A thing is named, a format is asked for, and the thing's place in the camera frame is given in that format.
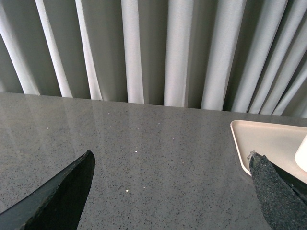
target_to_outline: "white tray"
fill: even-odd
[[[235,120],[230,124],[243,170],[250,175],[247,160],[255,150],[307,184],[307,172],[294,160],[294,155],[307,134],[307,127]]]

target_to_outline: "white cup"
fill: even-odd
[[[294,156],[294,159],[297,163],[297,165],[307,172],[307,134],[299,146],[298,150],[296,151],[296,154]]]

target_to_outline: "speckled quartz countertop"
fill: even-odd
[[[80,230],[270,229],[230,130],[307,119],[0,93],[0,212],[86,150]]]

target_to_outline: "tray rim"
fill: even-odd
[[[239,122],[244,122],[244,123],[246,122],[246,123],[251,123],[251,124],[254,123],[254,124],[257,124],[257,125],[273,126],[273,127],[278,127],[278,128],[287,128],[287,129],[291,129],[291,130],[293,130],[293,128],[298,128],[298,129],[301,129],[302,131],[307,131],[307,127],[303,127],[303,126],[291,126],[291,125],[284,125],[284,124],[258,122],[258,121],[247,121],[247,120],[233,120],[230,123],[230,128],[231,128],[233,139],[235,141],[236,151],[238,153],[242,169],[250,176],[251,176],[250,171],[243,164],[242,156],[241,156],[241,153],[240,153],[240,149],[239,149],[238,142],[237,142],[236,135],[235,135],[235,131],[234,131],[234,124],[239,123]]]

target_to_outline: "white curtain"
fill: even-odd
[[[307,117],[307,0],[0,0],[0,92]]]

